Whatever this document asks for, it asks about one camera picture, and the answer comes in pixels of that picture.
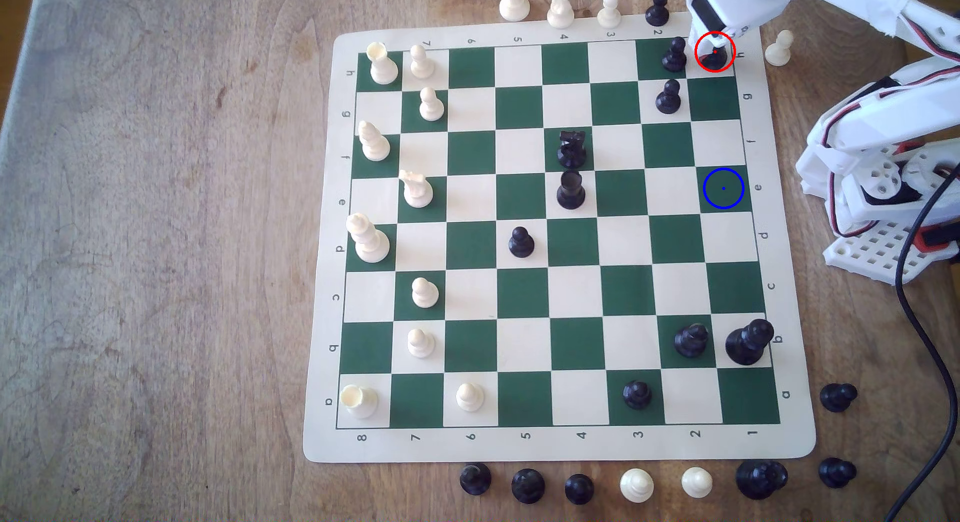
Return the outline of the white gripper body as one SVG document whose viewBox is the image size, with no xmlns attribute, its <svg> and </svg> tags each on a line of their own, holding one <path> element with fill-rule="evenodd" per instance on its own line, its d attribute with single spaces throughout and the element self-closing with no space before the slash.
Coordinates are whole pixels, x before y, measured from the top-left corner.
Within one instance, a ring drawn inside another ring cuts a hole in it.
<svg viewBox="0 0 960 522">
<path fill-rule="evenodd" d="M 685 0 L 697 34 L 745 34 L 781 15 L 792 0 Z"/>
</svg>

